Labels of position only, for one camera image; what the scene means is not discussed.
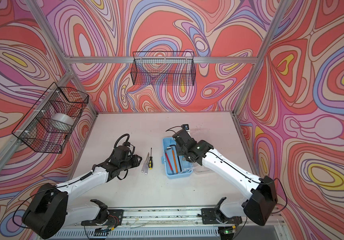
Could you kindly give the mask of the clear handle screwdriver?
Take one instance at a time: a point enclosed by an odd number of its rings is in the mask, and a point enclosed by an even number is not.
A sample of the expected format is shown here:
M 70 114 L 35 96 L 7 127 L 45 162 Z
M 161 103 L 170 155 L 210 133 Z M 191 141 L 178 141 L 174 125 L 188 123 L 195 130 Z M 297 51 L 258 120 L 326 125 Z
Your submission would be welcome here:
M 148 170 L 149 170 L 149 159 L 150 159 L 150 153 L 147 154 L 146 160 L 143 164 L 142 167 L 142 173 L 147 175 L 148 174 Z

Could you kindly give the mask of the small yellow black screwdriver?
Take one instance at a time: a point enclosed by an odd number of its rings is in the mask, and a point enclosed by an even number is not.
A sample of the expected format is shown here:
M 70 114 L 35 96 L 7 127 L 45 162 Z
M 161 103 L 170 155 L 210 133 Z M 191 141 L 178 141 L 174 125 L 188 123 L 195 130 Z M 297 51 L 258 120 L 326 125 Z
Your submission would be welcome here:
M 149 169 L 152 169 L 152 168 L 153 168 L 153 156 L 152 156 L 152 152 L 153 152 L 153 149 L 151 148 L 151 151 L 150 151 L 150 158 L 149 158 L 149 163 L 148 163 Z

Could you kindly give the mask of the blue plastic tool box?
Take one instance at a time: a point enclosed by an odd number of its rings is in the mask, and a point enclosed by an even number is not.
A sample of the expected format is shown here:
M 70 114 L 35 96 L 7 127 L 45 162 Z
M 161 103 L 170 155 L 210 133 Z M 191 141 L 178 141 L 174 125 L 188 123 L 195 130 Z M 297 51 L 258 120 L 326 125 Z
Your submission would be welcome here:
M 163 139 L 163 149 L 162 163 L 168 179 L 185 178 L 193 173 L 193 164 L 177 153 L 177 145 L 172 137 Z

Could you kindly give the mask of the red handle tool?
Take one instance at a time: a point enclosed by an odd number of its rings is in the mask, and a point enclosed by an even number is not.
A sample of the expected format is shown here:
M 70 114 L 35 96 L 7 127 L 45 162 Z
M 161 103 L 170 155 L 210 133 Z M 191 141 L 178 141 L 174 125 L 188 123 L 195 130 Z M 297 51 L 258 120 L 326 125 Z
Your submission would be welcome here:
M 168 164 L 169 164 L 169 166 L 170 166 L 170 169 L 171 169 L 172 174 L 174 174 L 173 167 L 172 167 L 172 164 L 171 164 L 171 162 L 170 162 L 170 159 L 169 159 L 169 157 L 168 157 L 167 152 L 165 152 L 165 157 L 166 157 L 167 162 L 168 162 Z

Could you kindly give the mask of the orange black screwdriver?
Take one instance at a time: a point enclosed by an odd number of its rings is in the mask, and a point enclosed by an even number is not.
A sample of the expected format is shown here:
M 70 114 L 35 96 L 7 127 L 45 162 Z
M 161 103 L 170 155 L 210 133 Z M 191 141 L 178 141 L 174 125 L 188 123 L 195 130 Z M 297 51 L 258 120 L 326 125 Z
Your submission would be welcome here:
M 172 148 L 172 157 L 173 157 L 173 162 L 174 162 L 175 173 L 178 174 L 177 161 L 176 161 L 175 152 L 173 148 Z

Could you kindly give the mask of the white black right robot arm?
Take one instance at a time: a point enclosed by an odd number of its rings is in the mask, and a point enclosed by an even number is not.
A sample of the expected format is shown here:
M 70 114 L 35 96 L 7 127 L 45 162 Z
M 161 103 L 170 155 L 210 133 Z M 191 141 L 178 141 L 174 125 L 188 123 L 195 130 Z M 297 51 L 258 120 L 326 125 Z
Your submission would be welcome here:
M 269 176 L 263 178 L 247 172 L 224 155 L 212 144 L 196 141 L 190 133 L 182 129 L 172 138 L 176 142 L 177 151 L 190 163 L 198 163 L 219 174 L 233 184 L 243 195 L 235 202 L 220 199 L 214 208 L 215 219 L 220 223 L 233 217 L 246 216 L 253 223 L 264 226 L 278 202 L 274 180 Z

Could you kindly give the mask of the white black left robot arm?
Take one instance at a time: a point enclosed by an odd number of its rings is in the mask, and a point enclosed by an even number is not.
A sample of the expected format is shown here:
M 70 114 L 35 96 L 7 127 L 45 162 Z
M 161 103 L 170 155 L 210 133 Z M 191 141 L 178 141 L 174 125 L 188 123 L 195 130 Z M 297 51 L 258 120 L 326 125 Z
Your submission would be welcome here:
M 81 205 L 73 205 L 73 201 L 119 178 L 121 172 L 139 167 L 142 160 L 134 148 L 118 146 L 104 162 L 93 165 L 86 174 L 62 184 L 42 185 L 23 214 L 22 223 L 42 239 L 49 239 L 61 228 L 77 223 L 105 225 L 110 217 L 106 204 L 97 199 Z

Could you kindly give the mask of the grey tape roll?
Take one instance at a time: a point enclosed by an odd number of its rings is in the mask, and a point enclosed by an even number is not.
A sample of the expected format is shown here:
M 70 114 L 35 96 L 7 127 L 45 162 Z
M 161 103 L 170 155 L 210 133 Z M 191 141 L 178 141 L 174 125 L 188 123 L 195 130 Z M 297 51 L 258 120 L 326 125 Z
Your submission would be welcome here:
M 51 117 L 50 124 L 56 130 L 61 132 L 68 132 L 74 125 L 74 119 L 63 113 L 56 113 Z

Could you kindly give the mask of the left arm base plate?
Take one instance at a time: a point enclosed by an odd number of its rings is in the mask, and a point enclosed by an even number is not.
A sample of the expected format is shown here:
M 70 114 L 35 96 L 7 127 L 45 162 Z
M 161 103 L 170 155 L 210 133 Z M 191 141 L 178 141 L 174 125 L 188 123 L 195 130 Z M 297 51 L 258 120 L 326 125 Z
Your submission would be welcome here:
M 124 210 L 108 209 L 98 213 L 93 220 L 82 221 L 82 226 L 107 226 L 117 227 L 122 224 Z

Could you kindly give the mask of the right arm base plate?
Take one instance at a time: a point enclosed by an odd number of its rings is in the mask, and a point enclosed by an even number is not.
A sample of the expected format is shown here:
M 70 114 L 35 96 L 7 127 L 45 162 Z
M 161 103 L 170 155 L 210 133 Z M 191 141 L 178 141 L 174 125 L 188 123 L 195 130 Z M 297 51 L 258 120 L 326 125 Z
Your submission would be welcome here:
M 198 216 L 202 218 L 202 222 L 205 225 L 232 224 L 238 226 L 243 223 L 242 217 L 228 218 L 220 210 L 216 210 L 215 208 L 202 208 Z

